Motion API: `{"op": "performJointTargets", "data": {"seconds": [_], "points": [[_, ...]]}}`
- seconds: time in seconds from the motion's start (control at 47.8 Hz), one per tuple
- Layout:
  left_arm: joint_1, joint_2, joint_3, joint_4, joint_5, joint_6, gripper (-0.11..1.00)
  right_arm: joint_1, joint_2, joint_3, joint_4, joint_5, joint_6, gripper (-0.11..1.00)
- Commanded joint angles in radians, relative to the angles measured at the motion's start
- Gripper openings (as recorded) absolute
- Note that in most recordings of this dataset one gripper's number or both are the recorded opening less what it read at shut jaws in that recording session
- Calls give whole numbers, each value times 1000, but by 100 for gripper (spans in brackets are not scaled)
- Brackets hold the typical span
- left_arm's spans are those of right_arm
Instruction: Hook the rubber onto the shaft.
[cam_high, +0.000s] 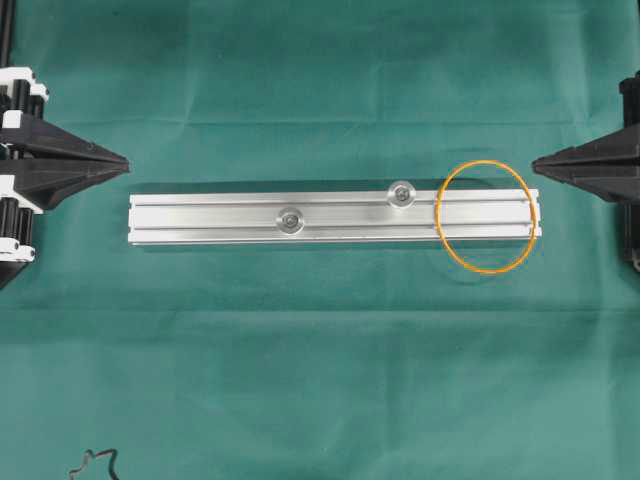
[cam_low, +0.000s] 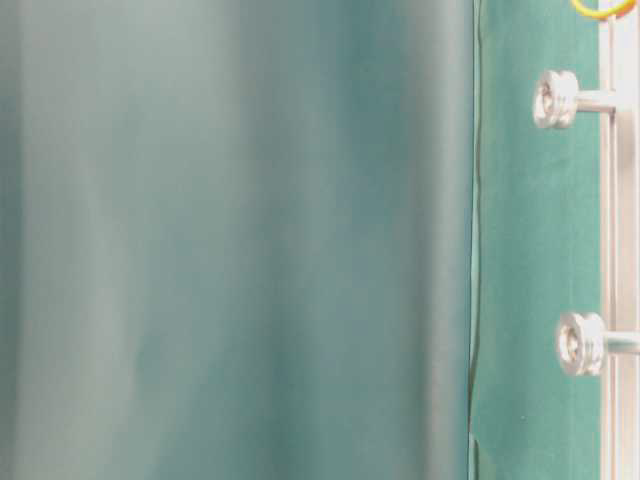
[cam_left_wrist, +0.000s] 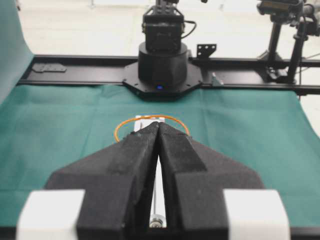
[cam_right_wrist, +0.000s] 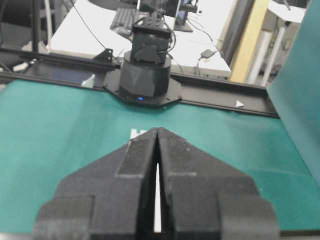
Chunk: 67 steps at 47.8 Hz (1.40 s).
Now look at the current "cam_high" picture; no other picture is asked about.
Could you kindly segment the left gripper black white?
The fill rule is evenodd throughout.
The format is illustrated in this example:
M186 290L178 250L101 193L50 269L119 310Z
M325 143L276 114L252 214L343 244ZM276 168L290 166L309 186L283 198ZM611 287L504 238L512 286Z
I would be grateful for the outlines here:
M84 159L1 161L1 288L35 259L36 215L129 172L125 157L37 118L48 100L48 89L30 68L1 68L1 142L57 159Z

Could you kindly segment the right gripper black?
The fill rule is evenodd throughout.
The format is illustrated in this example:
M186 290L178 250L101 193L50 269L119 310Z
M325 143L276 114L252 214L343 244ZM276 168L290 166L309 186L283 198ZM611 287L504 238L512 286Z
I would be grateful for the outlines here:
M532 163L533 171L554 181L571 185L612 203L639 202L639 169L636 167L576 167L626 165L639 162L639 72L619 84L625 128L542 156ZM623 206L623 254L639 271L639 205Z

